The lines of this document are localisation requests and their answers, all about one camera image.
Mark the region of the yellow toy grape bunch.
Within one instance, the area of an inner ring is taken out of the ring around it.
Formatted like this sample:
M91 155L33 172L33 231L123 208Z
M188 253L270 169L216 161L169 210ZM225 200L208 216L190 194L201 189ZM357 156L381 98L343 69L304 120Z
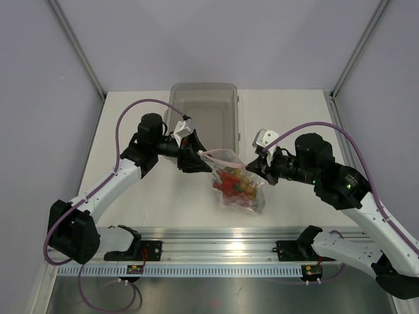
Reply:
M255 183L250 180L243 169L235 169L233 176L236 179L234 183L235 194L243 199L254 200L256 198L257 189Z

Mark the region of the clear zip top bag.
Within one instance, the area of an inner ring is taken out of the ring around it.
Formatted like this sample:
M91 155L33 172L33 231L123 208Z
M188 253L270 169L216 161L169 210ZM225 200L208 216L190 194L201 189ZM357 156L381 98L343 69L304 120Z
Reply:
M199 151L199 157L211 168L215 202L222 209L258 215L265 207L264 181L248 171L246 164L229 149Z

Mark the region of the red toy lobster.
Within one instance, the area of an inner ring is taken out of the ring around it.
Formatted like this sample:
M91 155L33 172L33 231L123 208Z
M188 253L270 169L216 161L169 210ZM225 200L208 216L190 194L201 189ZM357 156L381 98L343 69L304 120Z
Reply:
M234 183L236 179L233 176L233 172L217 170L215 172L215 178L213 179L212 186L223 193L224 196L233 197L237 196L234 191Z

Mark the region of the green toy bell pepper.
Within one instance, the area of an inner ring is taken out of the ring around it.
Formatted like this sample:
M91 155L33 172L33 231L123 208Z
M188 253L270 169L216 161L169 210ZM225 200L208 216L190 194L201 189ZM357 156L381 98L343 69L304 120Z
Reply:
M261 199L261 200L257 199L257 200L252 202L251 209L253 210L254 213L259 215L262 212L262 210L264 209L265 204L266 204L266 202L265 202L264 199Z

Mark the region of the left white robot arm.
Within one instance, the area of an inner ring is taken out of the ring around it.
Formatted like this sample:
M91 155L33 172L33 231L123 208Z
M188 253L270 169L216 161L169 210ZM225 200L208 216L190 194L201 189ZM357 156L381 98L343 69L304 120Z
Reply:
M71 201L57 200L52 204L43 247L48 263L57 264L49 257L48 248L79 264L86 264L99 252L107 260L146 257L139 232L124 225L99 232L96 224L123 192L152 170L159 156L175 159L177 168L184 173L211 171L199 155L205 148L189 116L183 116L172 133L167 134L166 129L159 114L144 115L128 146L117 153L115 167L101 182Z

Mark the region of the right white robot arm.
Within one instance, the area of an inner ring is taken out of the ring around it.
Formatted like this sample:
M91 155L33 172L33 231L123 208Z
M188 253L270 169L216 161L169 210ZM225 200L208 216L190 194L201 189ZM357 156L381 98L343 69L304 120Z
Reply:
M277 143L271 131L260 130L253 142L257 159L246 169L271 185L286 179L313 186L321 201L352 219L375 244L363 246L338 231L308 226L295 240L277 241L278 258L329 258L365 272L396 298L418 297L418 241L382 205L369 172L337 163L331 144L316 133L298 136L294 154Z

